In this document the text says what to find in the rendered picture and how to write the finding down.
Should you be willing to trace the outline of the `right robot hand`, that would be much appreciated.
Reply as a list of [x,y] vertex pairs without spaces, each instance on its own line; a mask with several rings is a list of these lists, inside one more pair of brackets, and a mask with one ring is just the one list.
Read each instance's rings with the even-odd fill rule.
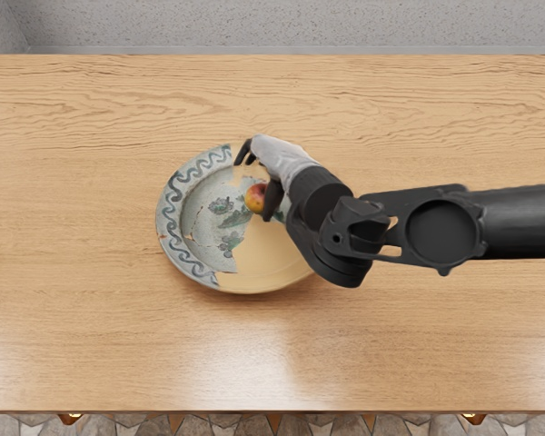
[[307,168],[321,165],[300,145],[267,134],[256,134],[248,138],[236,155],[233,165],[252,164],[255,161],[264,166],[270,176],[261,213],[265,222],[272,219],[283,197],[290,191],[295,177]]

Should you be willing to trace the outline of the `red yellow fruit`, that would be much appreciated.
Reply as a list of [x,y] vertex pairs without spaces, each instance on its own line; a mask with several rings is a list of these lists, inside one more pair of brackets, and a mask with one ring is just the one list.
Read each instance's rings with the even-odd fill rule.
[[254,183],[246,190],[244,204],[250,212],[255,214],[263,213],[267,186],[268,183]]

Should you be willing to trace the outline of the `patterned ceramic plate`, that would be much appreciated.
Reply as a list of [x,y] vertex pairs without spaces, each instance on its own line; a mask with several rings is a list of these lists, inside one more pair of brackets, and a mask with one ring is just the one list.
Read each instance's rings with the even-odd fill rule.
[[228,144],[201,152],[170,177],[156,207],[159,242],[185,276],[220,292],[256,294],[293,285],[312,270],[285,229],[284,199],[264,222],[245,204],[269,180],[257,163],[236,166]]

